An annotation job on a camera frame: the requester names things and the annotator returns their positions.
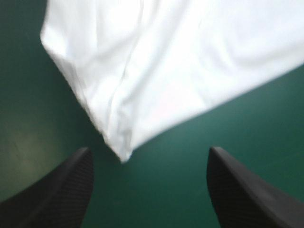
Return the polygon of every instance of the green floor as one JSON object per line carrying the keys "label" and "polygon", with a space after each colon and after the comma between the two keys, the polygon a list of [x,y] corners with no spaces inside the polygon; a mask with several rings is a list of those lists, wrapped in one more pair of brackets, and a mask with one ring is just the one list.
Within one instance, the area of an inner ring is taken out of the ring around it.
{"label": "green floor", "polygon": [[46,1],[0,0],[0,201],[82,146],[95,186],[84,228],[219,228],[206,186],[220,145],[304,201],[304,66],[183,123],[121,165],[39,41]]}

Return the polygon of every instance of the dark textured object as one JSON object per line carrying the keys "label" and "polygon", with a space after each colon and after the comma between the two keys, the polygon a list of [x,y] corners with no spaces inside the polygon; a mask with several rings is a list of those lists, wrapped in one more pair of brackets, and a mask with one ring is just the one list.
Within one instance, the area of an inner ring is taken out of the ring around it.
{"label": "dark textured object", "polygon": [[93,181],[92,153],[81,148],[41,180],[0,203],[0,227],[80,227]]}
{"label": "dark textured object", "polygon": [[304,204],[266,183],[220,147],[209,151],[207,184],[223,228],[304,228]]}

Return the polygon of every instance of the green surface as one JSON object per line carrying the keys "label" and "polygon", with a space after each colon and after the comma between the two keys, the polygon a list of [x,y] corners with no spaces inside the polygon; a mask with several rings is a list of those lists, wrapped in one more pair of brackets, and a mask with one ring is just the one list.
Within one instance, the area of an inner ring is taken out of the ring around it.
{"label": "green surface", "polygon": [[121,165],[40,41],[46,1],[0,0],[0,201],[82,146],[95,186],[84,228],[219,228],[206,186],[220,145],[304,201],[304,66],[154,138]]}

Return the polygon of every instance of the white fabric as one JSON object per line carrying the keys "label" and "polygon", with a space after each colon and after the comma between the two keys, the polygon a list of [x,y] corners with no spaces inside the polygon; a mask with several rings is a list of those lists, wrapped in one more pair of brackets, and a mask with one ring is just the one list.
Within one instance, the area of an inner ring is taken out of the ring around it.
{"label": "white fabric", "polygon": [[303,0],[49,0],[41,41],[121,161],[304,62]]}

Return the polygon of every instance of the white cloth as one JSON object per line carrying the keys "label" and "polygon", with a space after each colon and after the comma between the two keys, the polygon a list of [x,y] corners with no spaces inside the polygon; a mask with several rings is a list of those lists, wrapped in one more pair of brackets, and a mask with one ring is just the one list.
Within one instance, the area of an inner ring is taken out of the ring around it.
{"label": "white cloth", "polygon": [[304,62],[303,0],[49,0],[41,41],[121,161]]}

